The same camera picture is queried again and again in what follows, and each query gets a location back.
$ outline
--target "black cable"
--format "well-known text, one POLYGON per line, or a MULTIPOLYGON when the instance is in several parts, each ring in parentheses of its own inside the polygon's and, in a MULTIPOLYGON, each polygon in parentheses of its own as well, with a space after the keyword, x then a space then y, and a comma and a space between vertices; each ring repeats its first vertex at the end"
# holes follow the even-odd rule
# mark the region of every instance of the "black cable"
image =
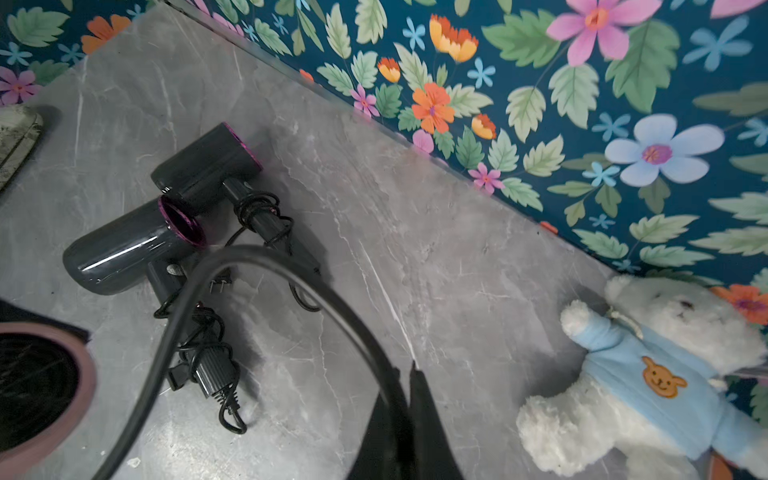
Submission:
POLYGON ((108 480, 122 464, 131 450, 144 423, 147 421, 157 394, 163 385, 165 372, 176 351, 177 338, 184 324, 192 315, 211 278, 222 267, 237 263, 250 263, 277 273, 301 290, 308 292, 325 310, 346 336, 352 341, 365 360, 381 389, 381 399, 388 407, 392 431, 398 445, 399 461, 411 461, 413 430, 406 403, 406 394, 400 386, 399 376, 387 359, 384 350, 362 320, 352 311, 341 297, 325 285, 314 273, 302 268, 285 254, 264 247, 227 247, 204 258, 192 272, 187 284, 181 290, 176 308, 157 347, 154 361, 150 366, 144 387, 141 389, 131 416, 117 442, 109 452, 104 464, 98 469, 93 480, 108 480))
MULTIPOLYGON (((262 212, 267 212, 279 218, 280 221, 283 222, 284 227, 275 236, 273 236, 268 240, 265 240, 264 246, 268 248, 272 247, 276 249, 277 242, 284 238, 285 245, 286 245, 286 253, 292 256, 293 251, 291 250, 290 241, 291 241, 291 234, 293 232, 293 218, 286 217, 285 215, 281 215, 279 205, 280 205, 280 198, 278 198, 277 195, 272 194, 270 192, 254 191, 253 193, 243 197, 243 199, 237 202, 237 204, 234 206, 235 215, 237 216, 237 221, 240 222, 240 225, 242 225, 242 227, 237 232, 235 232, 232 235, 232 237, 230 237, 229 240, 227 240, 224 246, 229 247, 230 245, 232 245, 234 241, 237 240, 237 238, 241 234, 243 234, 245 230, 251 230, 254 233, 258 233, 250 226, 250 220, 253 218, 254 215, 257 215, 262 212)), ((304 299, 301 298, 299 293, 296 291, 296 285, 294 285, 293 283, 288 283, 288 287, 290 288, 290 292, 293 295, 293 299, 296 301, 296 303, 299 304, 301 308, 305 309, 307 312, 320 311, 320 307, 318 307, 317 305, 310 305, 304 299)))

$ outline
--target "marble tile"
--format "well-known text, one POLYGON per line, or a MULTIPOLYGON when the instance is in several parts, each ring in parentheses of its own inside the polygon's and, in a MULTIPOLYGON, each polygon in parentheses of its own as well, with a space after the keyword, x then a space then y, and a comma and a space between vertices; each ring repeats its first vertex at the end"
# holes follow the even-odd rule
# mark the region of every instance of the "marble tile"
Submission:
MULTIPOLYGON (((145 283, 97 296, 69 279, 64 248, 158 195, 149 173, 227 121, 265 166, 254 186, 296 219, 324 277, 392 361, 424 370, 467 479, 554 478, 523 452, 525 397, 565 389, 584 351, 560 330, 566 302, 594 305, 611 275, 364 118, 165 5, 143 15, 31 103, 46 120, 33 157, 0 196, 0 292, 93 332, 99 384, 88 417, 27 478, 89 478, 137 396, 163 323, 145 283)), ((221 244, 222 204, 203 219, 221 244)), ((240 242, 254 241, 246 234, 240 242)), ((376 384, 333 322, 287 285, 240 268, 204 299, 243 364, 250 429, 217 422, 196 387, 163 392, 115 478, 342 478, 376 384)), ((575 478, 622 478, 612 452, 575 478)))

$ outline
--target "floral wallpaper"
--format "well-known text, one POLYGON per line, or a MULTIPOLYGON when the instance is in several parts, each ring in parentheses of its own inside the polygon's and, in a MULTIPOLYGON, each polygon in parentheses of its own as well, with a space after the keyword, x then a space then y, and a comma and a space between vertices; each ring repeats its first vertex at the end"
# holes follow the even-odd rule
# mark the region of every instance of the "floral wallpaper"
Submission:
MULTIPOLYGON (((483 194, 616 270, 712 287, 768 336, 765 1, 190 4, 483 194)), ((2 103, 27 100, 146 8, 0 7, 2 103)), ((730 394, 768 426, 768 385, 734 381, 730 394)))

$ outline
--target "teddy bear leg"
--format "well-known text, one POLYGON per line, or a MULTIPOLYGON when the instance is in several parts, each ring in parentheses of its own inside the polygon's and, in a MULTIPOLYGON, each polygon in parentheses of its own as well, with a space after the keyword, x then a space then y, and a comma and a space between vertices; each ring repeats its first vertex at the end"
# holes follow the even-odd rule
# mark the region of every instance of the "teddy bear leg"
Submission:
POLYGON ((523 448, 545 472, 571 476, 596 462, 614 446, 615 421, 601 390, 582 376, 550 399, 533 396, 520 409, 518 433, 523 448))
POLYGON ((651 447, 637 447, 627 454, 627 480, 698 480, 699 475, 682 455, 669 455, 651 447))

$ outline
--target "orange flower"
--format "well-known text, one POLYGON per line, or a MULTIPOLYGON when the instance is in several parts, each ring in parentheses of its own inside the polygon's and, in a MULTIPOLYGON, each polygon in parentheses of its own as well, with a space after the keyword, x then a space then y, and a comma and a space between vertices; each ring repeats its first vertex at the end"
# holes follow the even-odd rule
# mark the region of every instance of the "orange flower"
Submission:
POLYGON ((379 62, 379 71, 384 78, 396 84, 400 80, 400 65, 394 58, 382 58, 379 62))
POLYGON ((304 71, 303 68, 300 68, 299 73, 301 74, 302 77, 304 77, 304 80, 308 81, 311 84, 315 83, 315 79, 313 78, 312 74, 310 74, 308 71, 304 71))
POLYGON ((96 35, 95 37, 90 35, 80 37, 80 40, 83 42, 83 52, 86 55, 97 51, 107 43, 107 40, 125 30, 131 24, 131 20, 128 17, 121 17, 120 15, 112 15, 109 19, 112 21, 111 26, 103 17, 96 17, 86 24, 88 30, 96 35))
POLYGON ((480 114, 472 119, 472 131, 480 138, 491 140, 496 138, 496 125, 493 124, 488 115, 480 114))
POLYGON ((730 290, 715 286, 710 290, 718 297, 728 301, 750 322, 768 325, 768 293, 760 295, 759 288, 747 285, 731 285, 730 290))
POLYGON ((422 128, 430 134, 435 133, 435 129, 444 134, 448 131, 446 122, 453 122, 453 108, 449 107, 451 98, 443 87, 431 83, 424 85, 426 93, 417 88, 413 92, 413 115, 422 121, 422 128))
POLYGON ((456 30, 446 17, 433 15, 429 20, 429 36, 438 51, 451 55, 456 63, 467 61, 478 50, 478 39, 469 30, 456 30))

